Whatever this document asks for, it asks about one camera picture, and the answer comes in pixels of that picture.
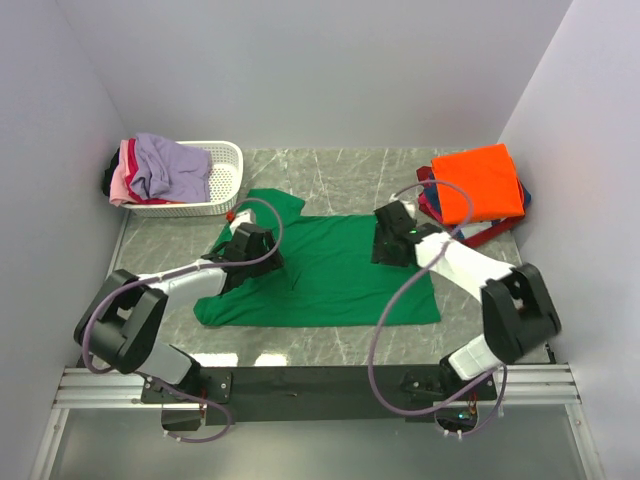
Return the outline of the green t shirt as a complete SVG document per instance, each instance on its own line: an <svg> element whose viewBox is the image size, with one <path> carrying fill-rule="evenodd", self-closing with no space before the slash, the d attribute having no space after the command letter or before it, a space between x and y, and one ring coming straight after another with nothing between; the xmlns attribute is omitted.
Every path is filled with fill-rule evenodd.
<svg viewBox="0 0 640 480"><path fill-rule="evenodd" d="M208 327L323 328L369 326L414 274L371 261L372 215L308 216L303 199L277 189L252 189L247 208L281 238L282 268L195 303Z"/></svg>

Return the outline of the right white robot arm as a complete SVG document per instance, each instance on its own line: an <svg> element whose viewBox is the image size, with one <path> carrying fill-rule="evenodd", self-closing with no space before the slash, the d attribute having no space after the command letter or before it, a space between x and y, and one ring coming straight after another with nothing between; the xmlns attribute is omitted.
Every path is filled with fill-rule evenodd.
<svg viewBox="0 0 640 480"><path fill-rule="evenodd" d="M375 356L381 329L392 309L418 280L435 273L460 287L481 306L483 333L446 356L439 374L444 395L460 399L474 379L511 365L561 332L561 322L540 271L494 260L432 224L419 225L405 203L395 200L374 212L372 261L420 268L385 306L370 348Z"/></svg>

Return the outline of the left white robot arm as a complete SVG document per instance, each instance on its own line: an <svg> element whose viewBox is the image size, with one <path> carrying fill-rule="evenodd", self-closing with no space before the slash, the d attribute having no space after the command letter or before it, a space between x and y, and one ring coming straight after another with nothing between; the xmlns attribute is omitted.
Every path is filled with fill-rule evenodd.
<svg viewBox="0 0 640 480"><path fill-rule="evenodd" d="M284 265L271 230L239 224L229 241L195 262L161 273L137 276L113 271L78 322L73 338L83 361L94 356L122 373L140 373L148 383L164 383L176 401L207 392L201 365L180 349L158 340L165 314L183 304L225 295L247 280Z"/></svg>

